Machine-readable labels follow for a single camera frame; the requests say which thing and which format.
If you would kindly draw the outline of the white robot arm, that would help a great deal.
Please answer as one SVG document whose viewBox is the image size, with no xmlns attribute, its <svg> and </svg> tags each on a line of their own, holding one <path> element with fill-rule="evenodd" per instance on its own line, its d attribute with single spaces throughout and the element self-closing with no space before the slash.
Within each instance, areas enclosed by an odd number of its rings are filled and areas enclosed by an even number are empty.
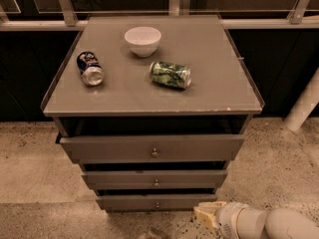
<svg viewBox="0 0 319 239">
<path fill-rule="evenodd" d="M 251 208 L 239 202 L 200 202 L 193 208 L 197 219 L 224 239 L 319 239 L 319 226 L 297 211 Z"/>
</svg>

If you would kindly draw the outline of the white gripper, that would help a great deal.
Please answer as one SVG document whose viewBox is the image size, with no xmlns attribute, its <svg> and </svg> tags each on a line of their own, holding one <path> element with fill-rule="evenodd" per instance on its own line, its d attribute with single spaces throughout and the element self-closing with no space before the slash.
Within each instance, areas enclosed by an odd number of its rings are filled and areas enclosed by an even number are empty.
<svg viewBox="0 0 319 239">
<path fill-rule="evenodd" d="M 196 218 L 209 230 L 219 228 L 224 239 L 239 239 L 237 218 L 247 204 L 225 201 L 200 202 L 193 207 Z"/>
</svg>

